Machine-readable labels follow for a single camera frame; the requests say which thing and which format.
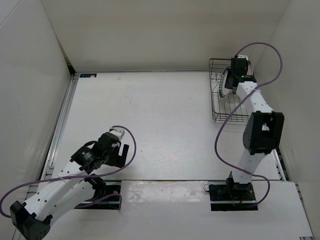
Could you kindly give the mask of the green red rimmed plate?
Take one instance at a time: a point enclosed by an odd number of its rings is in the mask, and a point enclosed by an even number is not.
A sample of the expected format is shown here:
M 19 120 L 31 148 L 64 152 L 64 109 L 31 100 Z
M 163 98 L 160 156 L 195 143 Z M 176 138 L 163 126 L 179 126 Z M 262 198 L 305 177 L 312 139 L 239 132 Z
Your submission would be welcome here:
M 233 91 L 233 90 L 224 89 L 224 77 L 225 77 L 225 74 L 228 71 L 231 71 L 231 66 L 230 65 L 227 65 L 224 68 L 224 70 L 223 70 L 223 72 L 221 74 L 220 80 L 219 80 L 218 95 L 219 95 L 220 99 L 225 99 Z

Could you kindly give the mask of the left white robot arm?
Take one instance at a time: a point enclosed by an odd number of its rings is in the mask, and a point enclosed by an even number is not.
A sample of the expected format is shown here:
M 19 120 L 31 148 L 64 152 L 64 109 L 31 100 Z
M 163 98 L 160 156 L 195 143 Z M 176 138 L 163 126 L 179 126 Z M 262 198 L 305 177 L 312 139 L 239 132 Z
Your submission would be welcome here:
M 102 165 L 125 166 L 129 145 L 122 145 L 124 135 L 123 129 L 111 128 L 97 141 L 85 143 L 56 175 L 56 181 L 10 206 L 12 223 L 25 239 L 42 240 L 64 214 L 86 200 L 103 198 L 106 183 L 93 172 Z

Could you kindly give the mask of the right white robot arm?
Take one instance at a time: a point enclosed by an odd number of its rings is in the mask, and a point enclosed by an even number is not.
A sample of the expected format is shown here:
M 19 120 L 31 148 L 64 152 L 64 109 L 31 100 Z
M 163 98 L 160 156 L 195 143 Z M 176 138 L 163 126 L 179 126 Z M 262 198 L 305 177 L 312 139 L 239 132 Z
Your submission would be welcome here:
M 249 115 L 242 136 L 243 153 L 224 188 L 226 197 L 236 200 L 250 192 L 252 176 L 259 164 L 279 146 L 285 117 L 281 112 L 275 112 L 258 90 L 252 67 L 244 55 L 231 59 L 230 67 L 224 72 L 220 92 L 235 92 Z

